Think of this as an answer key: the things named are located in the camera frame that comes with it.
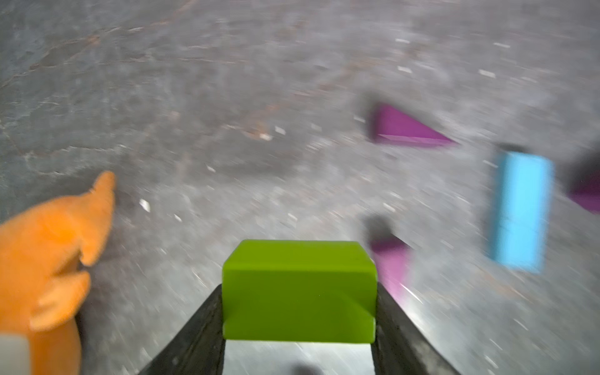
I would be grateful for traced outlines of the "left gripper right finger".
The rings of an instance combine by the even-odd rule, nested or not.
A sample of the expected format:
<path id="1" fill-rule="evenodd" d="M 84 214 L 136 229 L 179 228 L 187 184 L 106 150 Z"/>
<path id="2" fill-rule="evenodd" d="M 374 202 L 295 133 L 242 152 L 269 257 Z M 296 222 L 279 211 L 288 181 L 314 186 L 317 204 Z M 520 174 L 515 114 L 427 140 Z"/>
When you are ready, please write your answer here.
<path id="1" fill-rule="evenodd" d="M 371 353 L 376 375 L 459 375 L 382 284 L 377 286 L 375 334 Z"/>

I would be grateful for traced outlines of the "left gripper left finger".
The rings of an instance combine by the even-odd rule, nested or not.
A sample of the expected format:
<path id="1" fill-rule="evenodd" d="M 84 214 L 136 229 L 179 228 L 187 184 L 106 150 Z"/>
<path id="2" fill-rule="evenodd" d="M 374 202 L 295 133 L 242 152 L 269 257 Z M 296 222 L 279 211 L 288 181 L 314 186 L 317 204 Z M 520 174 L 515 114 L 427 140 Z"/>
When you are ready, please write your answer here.
<path id="1" fill-rule="evenodd" d="M 225 348 L 222 286 L 218 285 L 173 340 L 139 375 L 221 375 Z"/>

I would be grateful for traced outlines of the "green block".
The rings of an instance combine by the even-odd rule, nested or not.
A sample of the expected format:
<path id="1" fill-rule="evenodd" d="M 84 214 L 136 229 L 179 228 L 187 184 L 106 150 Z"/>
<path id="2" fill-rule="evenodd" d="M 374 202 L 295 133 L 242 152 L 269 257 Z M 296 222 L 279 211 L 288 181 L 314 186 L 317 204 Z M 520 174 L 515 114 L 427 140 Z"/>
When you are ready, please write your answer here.
<path id="1" fill-rule="evenodd" d="M 378 272 L 357 242 L 243 240 L 221 287 L 227 340 L 375 340 Z"/>

